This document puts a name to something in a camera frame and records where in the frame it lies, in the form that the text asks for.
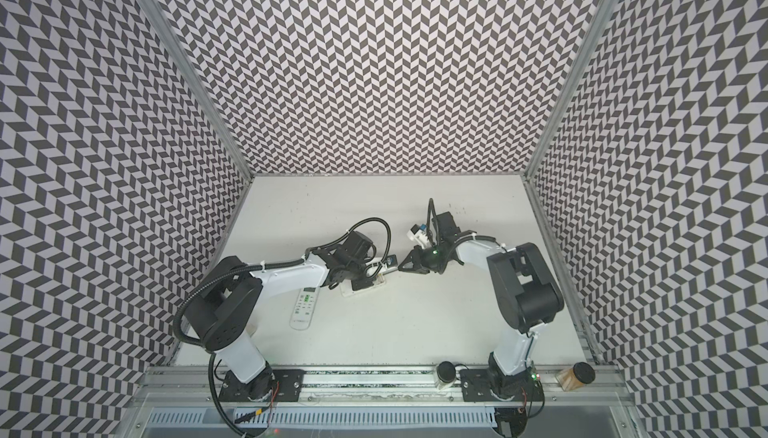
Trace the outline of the white remote control handled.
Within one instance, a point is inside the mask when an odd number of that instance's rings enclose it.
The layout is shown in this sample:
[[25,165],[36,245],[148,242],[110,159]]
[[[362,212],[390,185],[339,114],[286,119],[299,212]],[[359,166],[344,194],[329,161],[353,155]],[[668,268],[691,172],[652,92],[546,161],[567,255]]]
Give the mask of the white remote control handled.
[[385,277],[382,274],[377,274],[364,279],[345,280],[339,285],[339,289],[344,297],[351,297],[380,288],[385,284]]

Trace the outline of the white remote with green buttons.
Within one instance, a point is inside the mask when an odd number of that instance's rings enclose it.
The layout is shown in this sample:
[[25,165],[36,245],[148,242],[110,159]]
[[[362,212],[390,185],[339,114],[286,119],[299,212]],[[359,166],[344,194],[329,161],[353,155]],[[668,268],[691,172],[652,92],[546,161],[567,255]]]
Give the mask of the white remote with green buttons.
[[310,327],[318,295],[319,288],[317,287],[306,287],[299,291],[290,315],[289,326],[291,329],[305,331]]

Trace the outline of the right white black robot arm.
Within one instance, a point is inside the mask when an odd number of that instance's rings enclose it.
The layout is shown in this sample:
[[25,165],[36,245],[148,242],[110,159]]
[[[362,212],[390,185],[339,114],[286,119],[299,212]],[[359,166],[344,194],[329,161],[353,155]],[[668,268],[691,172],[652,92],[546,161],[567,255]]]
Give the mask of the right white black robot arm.
[[531,399],[538,387],[532,352],[541,330],[564,309],[560,287],[533,243],[508,247],[496,238],[461,230],[449,212],[432,217],[433,227],[413,225],[413,249],[398,269],[442,274],[451,262],[471,265],[490,278],[498,310],[507,324],[489,354],[485,379],[491,399]]

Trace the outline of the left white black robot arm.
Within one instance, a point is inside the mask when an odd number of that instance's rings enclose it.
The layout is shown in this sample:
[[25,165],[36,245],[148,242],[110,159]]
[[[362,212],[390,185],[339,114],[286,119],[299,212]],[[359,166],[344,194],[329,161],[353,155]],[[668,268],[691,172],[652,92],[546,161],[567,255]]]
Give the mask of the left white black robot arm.
[[307,250],[293,261],[249,265],[235,256],[223,259],[182,302],[172,333],[198,346],[228,367],[227,377],[261,401],[276,387],[268,361],[247,331],[260,301],[306,288],[335,288],[364,279],[376,256],[373,241],[350,231],[332,244]]

